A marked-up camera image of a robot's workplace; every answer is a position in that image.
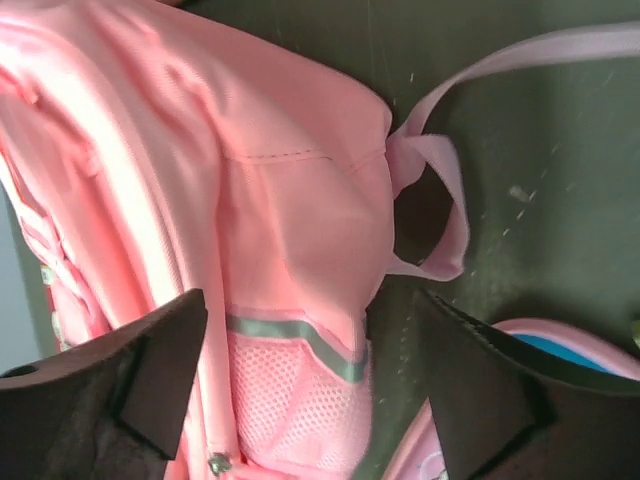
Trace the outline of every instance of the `white dust speck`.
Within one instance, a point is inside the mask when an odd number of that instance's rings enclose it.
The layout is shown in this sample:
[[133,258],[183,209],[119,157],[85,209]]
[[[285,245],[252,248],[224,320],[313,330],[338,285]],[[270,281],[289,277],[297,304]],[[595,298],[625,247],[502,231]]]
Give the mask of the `white dust speck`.
[[511,185],[509,195],[523,203],[528,203],[530,201],[530,195],[525,192],[520,185]]
[[613,76],[616,74],[615,70],[611,70],[611,72],[609,73],[609,76],[607,77],[607,79],[602,82],[602,86],[606,87],[607,84],[611,81],[611,79],[613,78]]

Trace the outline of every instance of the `gray reflective stripe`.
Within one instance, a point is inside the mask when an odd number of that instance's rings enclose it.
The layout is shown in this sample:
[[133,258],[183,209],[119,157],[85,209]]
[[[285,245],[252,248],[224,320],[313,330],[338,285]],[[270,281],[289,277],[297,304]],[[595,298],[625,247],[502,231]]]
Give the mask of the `gray reflective stripe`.
[[302,320],[263,321],[254,318],[227,315],[227,329],[240,335],[255,338],[302,338],[307,341],[314,355],[329,370],[350,383],[361,382],[369,360],[365,347],[362,360],[351,363],[336,352],[307,322]]

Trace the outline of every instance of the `pink fabric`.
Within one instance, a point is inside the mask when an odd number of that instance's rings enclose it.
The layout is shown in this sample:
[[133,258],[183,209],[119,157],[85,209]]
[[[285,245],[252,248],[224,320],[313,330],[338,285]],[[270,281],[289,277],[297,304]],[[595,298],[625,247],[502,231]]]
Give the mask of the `pink fabric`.
[[392,256],[390,121],[355,81],[156,2],[0,3],[0,178],[55,272],[65,337],[205,292],[167,478],[212,478],[215,453],[227,480],[350,477],[368,368],[345,381],[307,341],[228,335],[225,318],[301,312],[345,360],[364,358]]

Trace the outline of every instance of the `mesh pocket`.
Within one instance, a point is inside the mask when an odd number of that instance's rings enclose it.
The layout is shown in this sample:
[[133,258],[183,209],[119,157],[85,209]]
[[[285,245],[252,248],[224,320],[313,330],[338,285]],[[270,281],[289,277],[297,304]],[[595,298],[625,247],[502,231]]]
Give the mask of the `mesh pocket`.
[[229,332],[232,390],[243,451],[258,463],[348,475],[371,429],[369,376],[350,384],[328,373],[302,340]]

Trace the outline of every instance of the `pink strap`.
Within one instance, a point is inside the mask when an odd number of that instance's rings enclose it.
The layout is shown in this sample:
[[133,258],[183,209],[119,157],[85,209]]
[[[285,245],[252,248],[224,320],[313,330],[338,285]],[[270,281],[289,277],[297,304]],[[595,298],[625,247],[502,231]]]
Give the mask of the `pink strap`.
[[387,141],[393,193],[415,183],[428,164],[440,176],[453,199],[449,221],[438,245],[417,267],[394,255],[388,273],[439,281],[459,276],[469,244],[469,224],[455,148],[444,136],[422,134],[440,99],[454,85],[472,78],[518,68],[640,55],[640,23],[576,28],[541,35],[499,50],[457,73],[420,100],[407,120]]

